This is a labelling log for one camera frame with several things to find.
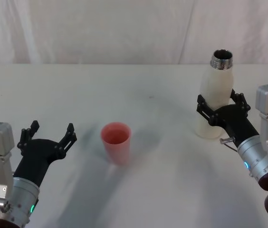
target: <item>blue led light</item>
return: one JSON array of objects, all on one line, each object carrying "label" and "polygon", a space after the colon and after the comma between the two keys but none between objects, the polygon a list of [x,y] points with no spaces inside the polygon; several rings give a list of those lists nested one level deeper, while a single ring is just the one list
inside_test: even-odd
[{"label": "blue led light", "polygon": [[244,162],[244,164],[245,164],[246,168],[249,169],[248,163],[247,162]]}]

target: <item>black cable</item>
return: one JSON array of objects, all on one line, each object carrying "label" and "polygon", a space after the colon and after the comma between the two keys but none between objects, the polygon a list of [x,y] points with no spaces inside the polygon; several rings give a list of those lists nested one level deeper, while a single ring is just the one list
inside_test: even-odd
[{"label": "black cable", "polygon": [[227,146],[229,149],[232,149],[233,151],[238,152],[236,149],[232,148],[231,146],[229,146],[227,144],[224,144],[224,145]]}]

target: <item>green led light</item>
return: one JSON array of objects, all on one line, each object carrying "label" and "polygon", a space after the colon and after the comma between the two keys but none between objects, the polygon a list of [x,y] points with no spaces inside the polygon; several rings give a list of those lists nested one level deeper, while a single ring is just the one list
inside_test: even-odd
[{"label": "green led light", "polygon": [[32,205],[30,208],[30,212],[33,213],[34,209],[35,209],[35,205]]}]

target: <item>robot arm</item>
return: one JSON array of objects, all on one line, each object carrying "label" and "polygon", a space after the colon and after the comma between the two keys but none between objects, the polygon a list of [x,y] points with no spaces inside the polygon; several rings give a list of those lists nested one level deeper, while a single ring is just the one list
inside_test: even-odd
[{"label": "robot arm", "polygon": [[[262,118],[260,135],[247,119],[250,106],[244,94],[236,94],[233,90],[231,99],[235,104],[212,110],[199,95],[197,111],[208,120],[209,125],[225,129],[230,138],[221,140],[221,143],[235,144],[239,156],[250,171],[249,175],[255,178],[262,189],[268,191],[268,85],[260,86],[257,91],[256,108]],[[268,196],[265,208],[268,212]]]},{"label": "robot arm", "polygon": [[23,228],[29,223],[39,195],[39,187],[50,166],[63,159],[77,140],[70,123],[60,142],[47,139],[32,139],[39,124],[23,129],[18,148],[23,156],[14,174],[9,158],[14,147],[11,126],[0,123],[0,228]]}]

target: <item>plastic cup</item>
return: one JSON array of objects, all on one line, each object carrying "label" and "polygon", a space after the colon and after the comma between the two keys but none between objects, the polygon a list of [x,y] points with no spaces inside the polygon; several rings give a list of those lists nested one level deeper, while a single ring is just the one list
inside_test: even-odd
[{"label": "plastic cup", "polygon": [[112,122],[100,133],[110,159],[116,165],[126,165],[130,158],[131,129],[124,123]]}]

